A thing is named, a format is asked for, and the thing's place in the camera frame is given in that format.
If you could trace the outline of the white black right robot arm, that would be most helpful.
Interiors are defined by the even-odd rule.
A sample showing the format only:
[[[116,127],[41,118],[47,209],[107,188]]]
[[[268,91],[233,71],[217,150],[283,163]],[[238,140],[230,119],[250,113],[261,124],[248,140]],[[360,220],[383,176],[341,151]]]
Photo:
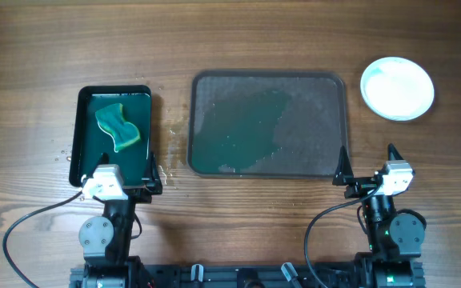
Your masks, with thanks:
[[[421,246],[426,219],[419,213],[395,208],[395,196],[408,190],[415,171],[395,146],[387,147],[388,159],[370,177],[355,177],[347,149],[339,151],[332,184],[345,186],[344,198],[357,198],[370,250],[357,253],[349,275],[339,279],[349,287],[425,287]]]

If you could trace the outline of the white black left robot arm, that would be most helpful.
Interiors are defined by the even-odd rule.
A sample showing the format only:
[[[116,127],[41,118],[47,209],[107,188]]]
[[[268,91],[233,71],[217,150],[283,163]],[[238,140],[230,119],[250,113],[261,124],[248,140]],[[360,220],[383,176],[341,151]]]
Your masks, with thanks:
[[[86,220],[78,233],[85,260],[82,269],[70,272],[70,287],[155,287],[154,278],[141,262],[130,255],[135,239],[132,227],[138,221],[135,207],[151,203],[162,193],[155,156],[147,155],[141,186],[124,186],[117,164],[103,153],[94,169],[82,176],[82,192],[103,204],[103,213]]]

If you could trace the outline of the green yellow sponge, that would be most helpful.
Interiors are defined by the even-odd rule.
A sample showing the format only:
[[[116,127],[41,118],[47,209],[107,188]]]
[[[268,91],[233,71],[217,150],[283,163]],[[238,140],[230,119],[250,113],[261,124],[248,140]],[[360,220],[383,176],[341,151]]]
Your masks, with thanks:
[[[141,140],[138,127],[124,118],[122,103],[111,104],[97,110],[95,118],[99,129],[112,138],[115,153]]]

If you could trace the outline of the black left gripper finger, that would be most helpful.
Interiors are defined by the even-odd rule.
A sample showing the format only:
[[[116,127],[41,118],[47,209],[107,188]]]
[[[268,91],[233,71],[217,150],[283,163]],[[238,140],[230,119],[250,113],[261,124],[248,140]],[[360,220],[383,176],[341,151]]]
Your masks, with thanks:
[[[102,153],[97,162],[94,165],[94,168],[90,172],[90,176],[94,174],[97,168],[101,165],[106,165],[109,163],[109,155],[107,153]]]
[[[145,183],[146,188],[161,188],[162,180],[158,173],[158,167],[153,152],[149,152],[146,169],[142,181]]]

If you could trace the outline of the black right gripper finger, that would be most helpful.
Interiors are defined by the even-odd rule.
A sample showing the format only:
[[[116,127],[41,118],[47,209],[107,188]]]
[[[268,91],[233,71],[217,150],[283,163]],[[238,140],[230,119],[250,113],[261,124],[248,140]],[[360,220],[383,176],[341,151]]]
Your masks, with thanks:
[[[347,148],[341,146],[339,150],[339,160],[335,171],[336,178],[352,178],[353,170],[347,153]]]
[[[393,143],[387,146],[387,172],[388,173],[414,173],[411,165],[401,156]]]

